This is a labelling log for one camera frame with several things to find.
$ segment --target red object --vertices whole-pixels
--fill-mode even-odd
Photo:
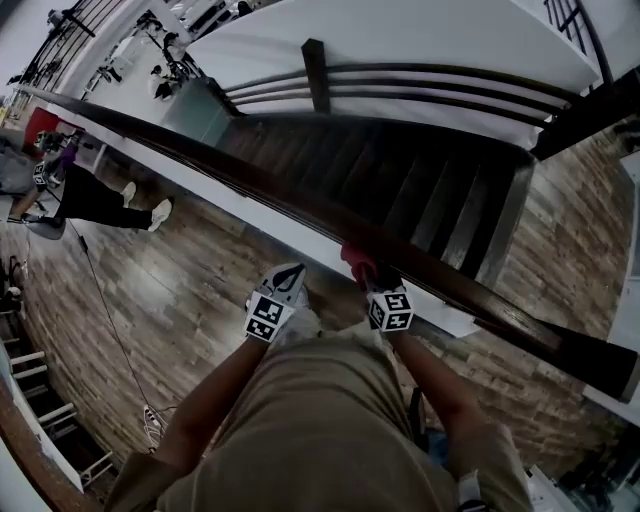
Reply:
[[[27,127],[24,129],[24,146],[32,149],[32,151],[25,151],[31,156],[36,158],[42,158],[43,153],[38,153],[34,147],[36,137],[40,132],[55,132],[60,124],[65,124],[83,130],[77,125],[67,123],[64,119],[60,119],[57,115],[52,114],[48,110],[42,107],[36,107],[29,118]]]
[[[340,258],[346,261],[351,267],[351,274],[360,285],[361,290],[366,290],[365,272],[368,269],[373,274],[374,279],[378,278],[378,264],[376,261],[361,249],[346,243],[340,250]]]
[[[41,107],[36,107],[24,129],[24,143],[33,145],[38,133],[42,131],[55,132],[60,118]]]

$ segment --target khaki shirt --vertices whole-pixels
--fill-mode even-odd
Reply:
[[[495,511],[532,510],[505,427],[450,446],[445,469],[413,443],[386,355],[321,338],[267,353],[191,474],[132,455],[105,510],[454,512],[458,480],[476,470]]]

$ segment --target stair railing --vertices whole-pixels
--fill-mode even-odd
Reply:
[[[147,146],[339,242],[351,242],[483,328],[616,399],[640,380],[634,351],[541,322],[480,283],[362,217],[248,162],[161,126],[67,96],[22,89]]]

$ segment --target staircase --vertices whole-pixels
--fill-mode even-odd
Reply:
[[[532,157],[494,139],[386,120],[235,118],[218,148],[337,203],[491,286]]]

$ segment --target wooden handrail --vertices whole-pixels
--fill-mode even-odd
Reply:
[[[491,82],[498,82],[503,84],[514,85],[516,87],[522,87],[523,89],[529,89],[531,91],[540,92],[554,98],[563,99],[569,103],[576,103],[581,100],[579,94],[575,94],[566,89],[555,87],[553,85],[531,80],[529,78],[522,78],[509,73],[500,73],[497,71],[488,71],[485,69],[470,68],[465,66],[452,66],[448,64],[421,64],[421,63],[407,63],[407,62],[391,62],[391,63],[353,63],[353,64],[339,64],[327,67],[327,73],[331,78],[334,73],[351,73],[351,72],[367,72],[367,71],[395,71],[395,72],[416,72],[416,73],[435,73],[455,76],[466,76],[469,78],[480,78],[482,80],[488,80]],[[259,85],[267,85],[275,82],[281,82],[284,80],[292,80],[296,78],[306,78],[306,72],[304,69],[299,71],[293,71],[291,73],[283,73],[280,75],[268,76],[257,80],[251,80],[243,84],[234,85],[224,90],[226,94],[240,91],[242,89],[249,89],[251,87],[257,87]]]
[[[211,146],[141,119],[66,96],[21,87],[114,132],[150,147],[216,179],[239,193],[338,241],[351,242],[396,268],[409,281],[446,303],[475,316],[483,326],[506,341],[570,372],[615,398],[630,398],[630,381],[636,352],[595,340],[588,358],[582,357],[584,335],[570,338],[554,332],[539,320],[476,281],[381,227],[248,162]],[[632,382],[635,389],[637,382]]]
[[[472,94],[474,96],[482,96],[485,98],[493,98],[516,105],[522,105],[523,107],[529,107],[540,112],[546,112],[552,115],[559,115],[563,112],[560,107],[549,105],[542,101],[526,98],[524,96],[518,96],[505,91],[498,91],[494,89],[488,89],[486,87],[478,87],[476,85],[459,84],[456,82],[439,82],[435,80],[414,80],[411,78],[329,78],[330,87],[348,87],[348,86],[371,86],[371,87],[411,87],[415,89],[434,89],[444,90],[451,92],[462,92],[465,94]],[[284,83],[280,85],[274,85],[271,87],[264,87],[261,89],[251,89],[246,92],[240,92],[236,94],[230,94],[227,97],[229,100],[236,101],[246,98],[254,98],[256,96],[263,96],[265,94],[295,90],[309,89],[309,83],[305,81],[298,81],[293,83]]]

